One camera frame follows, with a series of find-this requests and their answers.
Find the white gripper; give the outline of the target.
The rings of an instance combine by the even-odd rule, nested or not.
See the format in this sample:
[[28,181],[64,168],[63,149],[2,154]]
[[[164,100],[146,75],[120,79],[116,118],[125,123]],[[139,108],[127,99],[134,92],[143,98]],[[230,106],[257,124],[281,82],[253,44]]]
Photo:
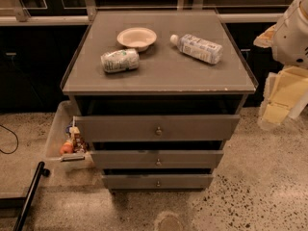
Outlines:
[[276,25],[259,35],[253,44],[271,47],[273,58],[285,65],[278,73],[270,72],[265,83],[258,125],[270,130],[287,117],[296,119],[308,105],[307,6],[289,7]]

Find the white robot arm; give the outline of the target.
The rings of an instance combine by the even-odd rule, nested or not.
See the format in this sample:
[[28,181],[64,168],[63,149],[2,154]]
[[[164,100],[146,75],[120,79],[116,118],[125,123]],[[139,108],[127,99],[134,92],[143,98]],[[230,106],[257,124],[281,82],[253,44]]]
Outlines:
[[283,64],[278,73],[269,73],[259,110],[258,125],[269,130],[287,117],[296,119],[308,103],[308,0],[294,0],[253,44],[270,48]]

